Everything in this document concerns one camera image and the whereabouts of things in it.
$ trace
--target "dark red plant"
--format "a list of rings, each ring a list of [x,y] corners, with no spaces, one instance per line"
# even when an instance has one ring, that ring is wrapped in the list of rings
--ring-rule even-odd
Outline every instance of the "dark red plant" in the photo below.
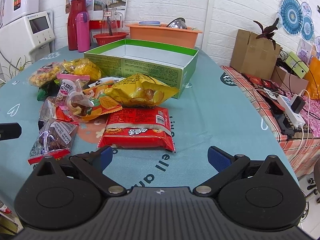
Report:
[[[277,24],[279,22],[279,18],[276,19],[275,23],[271,26],[265,27],[263,29],[263,26],[260,22],[254,21],[256,24],[259,25],[261,28],[262,34],[258,35],[256,39],[266,38],[268,40],[271,40],[273,43],[273,48],[276,50],[276,41],[272,38],[275,33],[273,31],[277,30]]]

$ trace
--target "orange plastic bag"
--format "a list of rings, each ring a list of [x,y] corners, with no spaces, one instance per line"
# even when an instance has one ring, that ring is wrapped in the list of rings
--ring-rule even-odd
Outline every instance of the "orange plastic bag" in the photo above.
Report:
[[[310,94],[310,99],[320,98],[320,61],[313,57],[309,66],[309,71],[304,76],[305,80],[309,81],[307,91]]]

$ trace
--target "power strip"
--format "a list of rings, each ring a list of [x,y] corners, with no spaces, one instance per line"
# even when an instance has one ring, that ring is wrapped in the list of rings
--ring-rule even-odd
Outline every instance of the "power strip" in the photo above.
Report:
[[[305,125],[306,122],[303,120],[302,116],[292,111],[289,98],[279,95],[277,101],[281,106],[284,107],[285,113],[288,115],[291,122],[296,128],[303,127]]]

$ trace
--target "plaid tablecloth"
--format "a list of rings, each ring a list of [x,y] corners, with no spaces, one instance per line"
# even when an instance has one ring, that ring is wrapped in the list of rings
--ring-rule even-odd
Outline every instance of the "plaid tablecloth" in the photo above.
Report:
[[[286,135],[281,134],[281,130],[270,111],[268,103],[264,100],[264,98],[257,91],[254,91],[253,86],[236,70],[226,66],[221,66],[221,68],[242,90],[255,109],[259,112],[264,122],[267,124],[276,140],[282,147],[296,176],[300,177],[304,174],[312,173],[313,166],[320,158],[320,138],[309,138],[308,145],[305,145],[307,140],[304,139],[300,151],[295,154],[301,139],[288,139]]]

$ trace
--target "pink thermos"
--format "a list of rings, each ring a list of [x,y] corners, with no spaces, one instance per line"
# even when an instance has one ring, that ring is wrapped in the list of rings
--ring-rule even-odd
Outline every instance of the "pink thermos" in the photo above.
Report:
[[[79,52],[90,49],[89,14],[87,12],[77,15],[77,42]]]

